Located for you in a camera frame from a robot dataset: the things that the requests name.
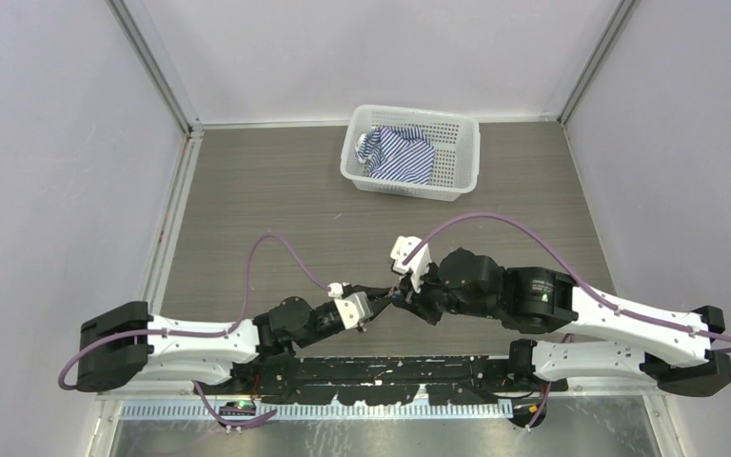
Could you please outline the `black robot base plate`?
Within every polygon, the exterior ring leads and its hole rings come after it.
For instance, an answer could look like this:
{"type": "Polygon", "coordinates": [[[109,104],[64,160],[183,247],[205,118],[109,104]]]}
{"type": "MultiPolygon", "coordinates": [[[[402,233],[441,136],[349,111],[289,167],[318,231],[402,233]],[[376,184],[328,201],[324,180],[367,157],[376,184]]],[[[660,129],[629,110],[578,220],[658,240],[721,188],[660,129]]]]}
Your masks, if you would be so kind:
{"type": "Polygon", "coordinates": [[[489,356],[303,357],[235,364],[229,380],[203,390],[305,406],[405,406],[424,393],[434,406],[457,406],[522,400],[542,393],[544,382],[489,356]]]}

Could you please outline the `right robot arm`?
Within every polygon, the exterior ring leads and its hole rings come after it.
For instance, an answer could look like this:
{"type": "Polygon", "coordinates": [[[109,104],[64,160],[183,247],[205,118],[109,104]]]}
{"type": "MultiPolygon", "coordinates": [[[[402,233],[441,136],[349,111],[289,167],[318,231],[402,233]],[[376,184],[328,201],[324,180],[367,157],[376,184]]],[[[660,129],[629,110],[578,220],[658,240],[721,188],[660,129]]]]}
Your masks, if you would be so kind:
{"type": "Polygon", "coordinates": [[[539,267],[504,268],[458,248],[436,264],[412,242],[390,252],[397,307],[430,325],[444,315],[499,321],[523,339],[509,346],[505,378],[517,390],[576,377],[652,380],[658,389],[709,397],[731,383],[731,358],[713,349],[719,308],[652,308],[539,267]]]}

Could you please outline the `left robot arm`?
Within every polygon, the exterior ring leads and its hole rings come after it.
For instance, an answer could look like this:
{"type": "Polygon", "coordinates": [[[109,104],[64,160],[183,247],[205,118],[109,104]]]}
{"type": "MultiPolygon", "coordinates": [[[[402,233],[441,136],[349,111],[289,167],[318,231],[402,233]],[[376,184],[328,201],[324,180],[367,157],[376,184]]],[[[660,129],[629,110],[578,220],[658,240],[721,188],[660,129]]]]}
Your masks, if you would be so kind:
{"type": "Polygon", "coordinates": [[[197,322],[151,314],[133,301],[87,320],[79,350],[58,378],[60,388],[106,392],[131,381],[197,382],[246,392],[250,364],[294,355],[296,348],[344,331],[360,330],[396,302],[390,288],[336,283],[328,302],[314,308],[298,296],[254,318],[197,322]]]}

